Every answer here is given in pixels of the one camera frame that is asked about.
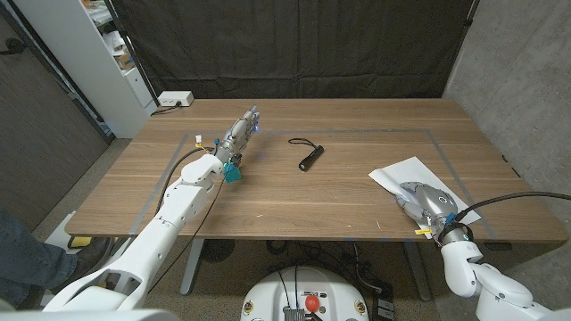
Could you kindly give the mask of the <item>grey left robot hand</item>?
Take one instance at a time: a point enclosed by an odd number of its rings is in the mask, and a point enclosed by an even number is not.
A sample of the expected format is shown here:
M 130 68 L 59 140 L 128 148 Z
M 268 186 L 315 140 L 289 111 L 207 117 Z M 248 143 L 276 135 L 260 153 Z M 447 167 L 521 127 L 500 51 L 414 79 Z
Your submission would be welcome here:
M 231 163 L 238 167 L 248 141 L 258 131 L 259 118 L 260 113 L 257 111 L 257 106 L 253 105 L 242 118 L 238 119 L 228 129 L 216 147 L 214 156 L 223 164 Z

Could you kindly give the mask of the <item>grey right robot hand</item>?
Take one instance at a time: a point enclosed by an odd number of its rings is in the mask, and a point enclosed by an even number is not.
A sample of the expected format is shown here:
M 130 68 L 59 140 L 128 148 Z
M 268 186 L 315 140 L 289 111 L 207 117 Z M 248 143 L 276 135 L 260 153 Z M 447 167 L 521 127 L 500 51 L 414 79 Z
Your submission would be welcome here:
M 454 220 L 459 212 L 458 205 L 448 193 L 419 182 L 401 183 L 400 187 L 405 194 L 395 197 L 397 204 L 410 218 L 426 225 L 438 245 L 474 240 L 472 230 Z

